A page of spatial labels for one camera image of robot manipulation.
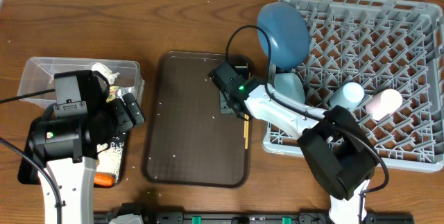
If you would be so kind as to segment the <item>light blue bowl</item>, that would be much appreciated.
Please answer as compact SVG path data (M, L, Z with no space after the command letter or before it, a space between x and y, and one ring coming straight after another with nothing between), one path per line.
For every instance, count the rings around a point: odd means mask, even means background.
M302 82L295 73L281 73L274 77L274 88L279 93L299 103L305 103Z

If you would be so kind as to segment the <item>wooden chopstick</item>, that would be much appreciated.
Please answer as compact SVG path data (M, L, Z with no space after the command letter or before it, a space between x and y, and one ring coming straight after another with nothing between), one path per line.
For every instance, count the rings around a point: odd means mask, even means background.
M244 148L245 150L248 150L248 144L249 144L249 116L247 114L244 115L245 121L244 121Z

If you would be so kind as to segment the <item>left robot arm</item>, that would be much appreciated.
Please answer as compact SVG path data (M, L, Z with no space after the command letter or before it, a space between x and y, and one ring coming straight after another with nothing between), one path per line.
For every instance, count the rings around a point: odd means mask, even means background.
M93 223L97 146L145 121L133 94L109 101L106 82L98 71L56 74L56 102L31 125L46 223Z

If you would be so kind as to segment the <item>white rice pile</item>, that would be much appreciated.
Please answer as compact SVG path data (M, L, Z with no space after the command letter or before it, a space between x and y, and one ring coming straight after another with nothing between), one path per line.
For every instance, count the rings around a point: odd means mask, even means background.
M105 144L97 145L97 172L112 175L116 181L119 179L125 142L126 134L123 133L120 136L111 138Z

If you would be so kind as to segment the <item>large blue plate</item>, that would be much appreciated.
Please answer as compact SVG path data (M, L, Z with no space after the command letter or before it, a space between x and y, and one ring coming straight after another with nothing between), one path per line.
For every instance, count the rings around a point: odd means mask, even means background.
M263 6L257 17L271 43L271 62L290 70L303 63L309 55L311 42L306 21L298 9L285 2Z

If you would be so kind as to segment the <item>pink cup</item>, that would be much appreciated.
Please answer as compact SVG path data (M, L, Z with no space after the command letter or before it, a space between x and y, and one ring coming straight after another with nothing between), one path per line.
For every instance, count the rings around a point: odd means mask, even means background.
M385 89L372 97L365 105L365 110L374 120L379 121L386 115L394 113L402 102L401 93L394 89Z

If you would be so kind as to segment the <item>white tissue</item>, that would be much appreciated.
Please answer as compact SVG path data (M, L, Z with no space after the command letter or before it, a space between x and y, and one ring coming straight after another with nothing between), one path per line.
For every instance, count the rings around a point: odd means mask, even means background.
M95 62L91 70L100 72L108 80L110 85L113 85L120 75L119 72L113 72L110 68L99 62Z

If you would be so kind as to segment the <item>light blue cup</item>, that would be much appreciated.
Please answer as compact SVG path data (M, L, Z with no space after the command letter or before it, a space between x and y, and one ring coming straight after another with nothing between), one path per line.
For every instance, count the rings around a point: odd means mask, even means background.
M336 90L330 98L330 106L341 106L349 111L354 111L365 95L363 87L355 82L349 82Z

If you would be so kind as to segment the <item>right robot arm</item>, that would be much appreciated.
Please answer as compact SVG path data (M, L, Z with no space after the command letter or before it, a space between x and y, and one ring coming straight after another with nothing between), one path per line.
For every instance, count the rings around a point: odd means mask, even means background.
M226 61L208 77L240 117L269 122L297 140L313 176L330 195L333 223L365 219L367 187L380 158L347 109L309 107L261 78L245 78Z

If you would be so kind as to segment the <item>orange carrot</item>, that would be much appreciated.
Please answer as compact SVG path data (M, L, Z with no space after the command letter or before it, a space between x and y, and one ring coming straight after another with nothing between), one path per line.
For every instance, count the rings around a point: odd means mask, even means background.
M115 178L107 173L96 173L94 176L94 184L100 187L113 187Z

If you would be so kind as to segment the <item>yellow green snack wrapper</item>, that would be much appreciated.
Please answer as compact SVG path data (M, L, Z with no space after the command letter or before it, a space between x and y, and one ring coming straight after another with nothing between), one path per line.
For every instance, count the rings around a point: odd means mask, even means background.
M119 91L119 86L110 86L109 94L106 102L110 102L117 97L117 92Z

